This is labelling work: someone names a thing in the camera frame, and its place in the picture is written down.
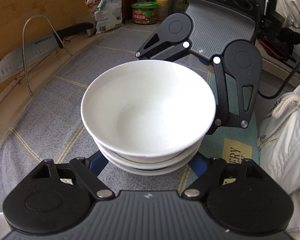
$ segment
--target barcode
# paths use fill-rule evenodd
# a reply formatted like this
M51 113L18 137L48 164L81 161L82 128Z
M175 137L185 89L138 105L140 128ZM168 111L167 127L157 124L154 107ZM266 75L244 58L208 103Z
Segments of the barcode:
M106 27L105 26L99 26L99 31L100 32L105 32L106 31Z

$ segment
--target stack of bowls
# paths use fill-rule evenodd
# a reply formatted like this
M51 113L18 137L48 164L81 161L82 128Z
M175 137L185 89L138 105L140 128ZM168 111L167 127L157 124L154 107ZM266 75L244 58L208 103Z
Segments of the stack of bowls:
M139 175L162 175L189 162L216 111L205 80L161 60L116 66L87 88L81 116L101 153Z

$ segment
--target black knife handle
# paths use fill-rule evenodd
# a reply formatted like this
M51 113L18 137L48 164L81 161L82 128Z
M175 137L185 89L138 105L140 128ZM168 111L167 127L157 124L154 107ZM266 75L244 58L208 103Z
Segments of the black knife handle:
M93 28L93 23L78 23L75 25L72 25L70 27L64 28L62 30L58 30L57 33L61 40L63 40L65 37L73 36L76 34L79 34L80 32L83 32L85 30L90 30ZM56 37L57 42L59 44L59 47L62 48L63 45L59 41L58 37Z

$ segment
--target green lid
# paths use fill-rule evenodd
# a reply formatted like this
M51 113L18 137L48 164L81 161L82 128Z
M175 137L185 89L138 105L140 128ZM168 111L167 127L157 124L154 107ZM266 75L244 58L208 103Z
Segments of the green lid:
M146 8L153 8L157 6L158 6L157 2L136 2L131 5L131 7L135 9L146 9Z

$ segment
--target yellow lid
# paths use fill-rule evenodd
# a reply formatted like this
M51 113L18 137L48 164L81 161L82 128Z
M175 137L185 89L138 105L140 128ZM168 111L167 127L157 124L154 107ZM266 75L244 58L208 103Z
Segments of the yellow lid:
M168 4L168 0L155 0L158 4Z

